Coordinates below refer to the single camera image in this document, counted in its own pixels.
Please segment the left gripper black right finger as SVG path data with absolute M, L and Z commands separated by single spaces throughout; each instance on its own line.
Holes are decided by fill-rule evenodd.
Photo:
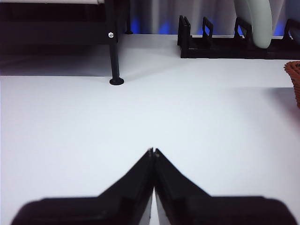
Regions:
M 211 196 L 184 176 L 159 150 L 155 193 L 162 225 L 293 225 L 295 217 L 277 199 Z

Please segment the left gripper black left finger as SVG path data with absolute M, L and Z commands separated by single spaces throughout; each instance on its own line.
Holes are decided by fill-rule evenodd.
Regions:
M 154 155 L 149 149 L 102 194 L 44 198 L 23 205 L 14 225 L 140 225 L 149 223 Z

